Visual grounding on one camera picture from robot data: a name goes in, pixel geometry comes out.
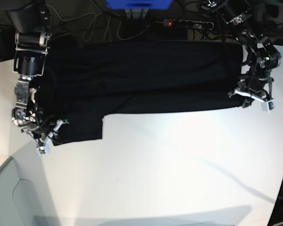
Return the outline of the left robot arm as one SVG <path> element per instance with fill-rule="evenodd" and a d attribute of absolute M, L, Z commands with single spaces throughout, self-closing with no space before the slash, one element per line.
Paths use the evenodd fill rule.
<path fill-rule="evenodd" d="M 245 47 L 247 58 L 242 65 L 249 66 L 241 74 L 237 88 L 228 93 L 229 97 L 239 95 L 243 99 L 242 107 L 248 107 L 253 101 L 261 103 L 265 112 L 275 107 L 272 98 L 274 79 L 271 71 L 280 65 L 281 54 L 251 15 L 251 6 L 245 0 L 203 0 L 203 13 L 217 13 L 226 24 L 234 29 L 236 40 Z"/>

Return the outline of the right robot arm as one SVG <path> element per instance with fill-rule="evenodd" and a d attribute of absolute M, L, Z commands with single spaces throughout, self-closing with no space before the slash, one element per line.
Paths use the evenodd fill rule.
<path fill-rule="evenodd" d="M 16 29 L 13 71 L 19 74 L 12 121 L 38 140 L 46 133 L 41 128 L 40 114 L 37 112 L 35 95 L 38 89 L 31 86 L 31 82 L 44 74 L 51 38 L 50 14 L 45 1 L 31 0 L 8 10 L 7 15 Z"/>

